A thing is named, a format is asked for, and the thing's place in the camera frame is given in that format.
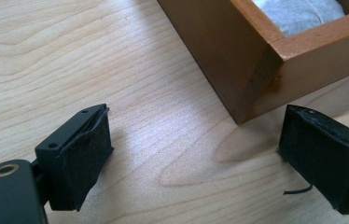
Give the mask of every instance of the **wooden box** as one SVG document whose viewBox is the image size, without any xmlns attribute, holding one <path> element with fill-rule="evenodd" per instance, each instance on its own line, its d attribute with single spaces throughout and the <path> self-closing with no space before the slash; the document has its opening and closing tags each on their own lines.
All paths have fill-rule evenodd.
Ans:
<svg viewBox="0 0 349 224">
<path fill-rule="evenodd" d="M 349 76 L 349 0 L 289 37 L 251 0 L 158 1 L 237 123 Z"/>
</svg>

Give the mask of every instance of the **fabric inside box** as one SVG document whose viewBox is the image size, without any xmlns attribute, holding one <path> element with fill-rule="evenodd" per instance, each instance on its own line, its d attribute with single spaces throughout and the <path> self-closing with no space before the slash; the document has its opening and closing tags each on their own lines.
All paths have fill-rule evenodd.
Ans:
<svg viewBox="0 0 349 224">
<path fill-rule="evenodd" d="M 285 36 L 345 16 L 335 0 L 253 0 Z"/>
</svg>

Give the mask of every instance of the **wood grain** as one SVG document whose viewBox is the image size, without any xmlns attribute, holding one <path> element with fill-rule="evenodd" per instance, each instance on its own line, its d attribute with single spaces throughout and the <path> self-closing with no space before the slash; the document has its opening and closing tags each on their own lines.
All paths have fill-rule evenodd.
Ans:
<svg viewBox="0 0 349 224">
<path fill-rule="evenodd" d="M 349 223 L 275 152 L 284 108 L 237 126 L 153 0 L 0 1 L 0 162 L 107 103 L 114 154 L 49 223 Z M 293 104 L 349 126 L 349 77 Z"/>
</svg>

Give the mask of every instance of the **screw hole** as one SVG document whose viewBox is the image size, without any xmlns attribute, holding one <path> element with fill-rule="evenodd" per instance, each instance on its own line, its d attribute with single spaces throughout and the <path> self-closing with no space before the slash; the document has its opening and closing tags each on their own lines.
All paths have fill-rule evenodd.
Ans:
<svg viewBox="0 0 349 224">
<path fill-rule="evenodd" d="M 15 173 L 20 166 L 18 164 L 9 164 L 9 165 L 4 165 L 0 167 L 0 177 L 6 176 L 6 175 L 11 175 Z"/>
<path fill-rule="evenodd" d="M 56 144 L 56 143 L 51 143 L 51 144 L 49 144 L 49 148 L 55 148 L 55 147 L 57 147 L 58 146 L 58 144 Z"/>
</svg>

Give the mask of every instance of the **black clamp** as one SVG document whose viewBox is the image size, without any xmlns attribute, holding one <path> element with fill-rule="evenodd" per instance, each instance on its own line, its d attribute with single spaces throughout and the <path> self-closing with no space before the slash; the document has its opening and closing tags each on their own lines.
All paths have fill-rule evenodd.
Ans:
<svg viewBox="0 0 349 224">
<path fill-rule="evenodd" d="M 288 105 L 279 153 L 343 215 L 349 215 L 349 128 Z"/>
<path fill-rule="evenodd" d="M 76 113 L 35 148 L 32 163 L 0 163 L 0 223 L 47 223 L 47 202 L 79 211 L 114 149 L 107 111 L 95 105 Z"/>
</svg>

